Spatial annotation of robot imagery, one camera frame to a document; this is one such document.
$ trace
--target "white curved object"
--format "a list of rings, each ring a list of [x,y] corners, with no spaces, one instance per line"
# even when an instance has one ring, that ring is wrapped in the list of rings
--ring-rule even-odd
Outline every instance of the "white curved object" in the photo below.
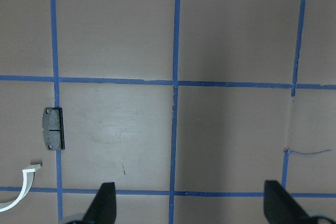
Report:
[[[33,184],[34,172],[36,172],[40,168],[41,168],[41,165],[29,165],[22,170],[23,184],[22,184],[22,189],[21,189],[19,196],[15,200],[12,200],[10,202],[0,203],[0,212],[11,209],[27,195],[27,193],[29,192]]]

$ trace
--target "gray floor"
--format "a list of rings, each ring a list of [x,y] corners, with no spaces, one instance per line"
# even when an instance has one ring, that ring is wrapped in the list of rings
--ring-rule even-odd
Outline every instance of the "gray floor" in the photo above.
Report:
[[[265,179],[336,218],[336,2],[302,2],[0,0],[0,201],[43,165],[0,222],[57,223],[113,181],[118,224],[267,223]],[[61,154],[42,134],[55,104]]]

